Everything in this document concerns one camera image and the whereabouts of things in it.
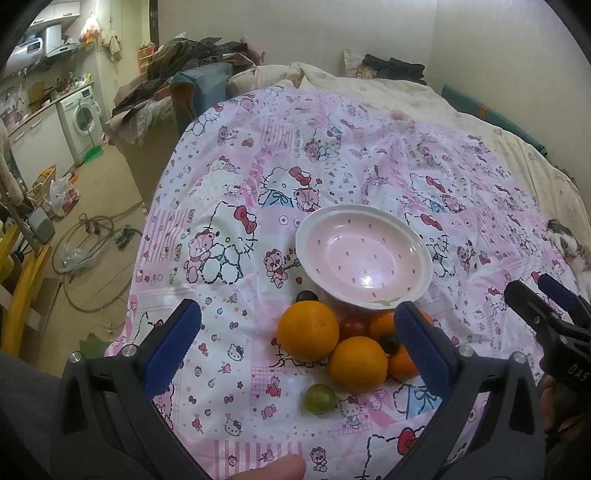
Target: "human finger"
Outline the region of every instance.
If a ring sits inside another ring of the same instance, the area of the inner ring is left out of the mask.
[[[556,379],[551,376],[546,376],[544,379],[544,388],[552,388],[556,386]]]
[[[228,480],[301,480],[306,472],[306,462],[300,455],[286,455],[263,468],[237,473]]]
[[[554,426],[556,412],[554,411],[554,388],[546,388],[540,397],[542,421],[544,430],[548,431]]]

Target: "cat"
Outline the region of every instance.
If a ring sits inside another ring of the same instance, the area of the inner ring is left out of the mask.
[[[573,271],[581,296],[591,298],[591,249],[581,245],[573,233],[556,219],[548,221],[548,238]]]

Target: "pink bedsheet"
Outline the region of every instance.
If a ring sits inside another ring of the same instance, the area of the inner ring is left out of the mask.
[[[494,154],[477,138],[383,118],[337,94],[257,90],[210,108],[178,142],[144,229],[125,330],[108,350],[140,343],[181,299],[199,302],[203,330],[155,401],[216,480],[288,453],[304,456],[307,479],[384,476],[441,402],[415,378],[360,397],[337,390],[322,418],[302,408],[301,393],[330,379],[324,362],[281,349],[276,322],[300,290],[317,290],[295,232],[334,203],[405,220],[433,256],[433,283],[417,304],[454,344],[488,356],[521,350],[540,377],[541,349],[502,292],[517,278],[536,290],[541,273],[572,289],[574,278]],[[450,460],[465,451],[484,400]]]

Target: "red cherry tomato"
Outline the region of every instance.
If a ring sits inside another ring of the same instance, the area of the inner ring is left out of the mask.
[[[350,337],[367,337],[368,324],[355,317],[345,319],[339,323],[339,342]]]

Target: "cherry tomato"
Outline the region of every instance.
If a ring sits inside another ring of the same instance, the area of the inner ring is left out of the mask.
[[[322,415],[334,409],[336,395],[328,385],[317,383],[306,391],[304,401],[314,415]]]
[[[368,324],[356,317],[345,319],[339,323],[339,341],[350,337],[367,337],[369,335]]]

